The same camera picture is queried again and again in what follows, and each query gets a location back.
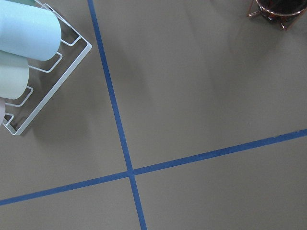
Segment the blue pastel cup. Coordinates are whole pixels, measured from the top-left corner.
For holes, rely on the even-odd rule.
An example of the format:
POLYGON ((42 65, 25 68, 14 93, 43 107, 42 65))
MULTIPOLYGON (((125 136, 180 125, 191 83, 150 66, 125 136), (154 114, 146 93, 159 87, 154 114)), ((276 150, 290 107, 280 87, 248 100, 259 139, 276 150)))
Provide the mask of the blue pastel cup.
POLYGON ((49 10, 12 1, 0 2, 0 49, 47 61, 59 49, 61 27, 49 10))

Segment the green pastel cup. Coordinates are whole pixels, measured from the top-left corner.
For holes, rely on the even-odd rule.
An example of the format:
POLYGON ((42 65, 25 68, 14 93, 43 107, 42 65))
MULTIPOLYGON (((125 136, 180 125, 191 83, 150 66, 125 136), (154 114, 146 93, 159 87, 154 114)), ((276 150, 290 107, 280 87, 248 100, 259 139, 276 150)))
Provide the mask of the green pastel cup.
POLYGON ((29 81, 28 60, 15 54, 0 52, 0 97, 18 99, 29 81))

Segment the pink pastel cup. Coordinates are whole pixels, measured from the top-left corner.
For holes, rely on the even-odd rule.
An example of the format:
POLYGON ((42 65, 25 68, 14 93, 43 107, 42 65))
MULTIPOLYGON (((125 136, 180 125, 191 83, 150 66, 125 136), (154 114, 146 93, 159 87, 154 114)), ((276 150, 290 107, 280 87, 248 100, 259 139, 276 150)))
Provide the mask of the pink pastel cup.
POLYGON ((5 101, 3 98, 0 98, 0 123, 3 122, 5 117, 5 101))

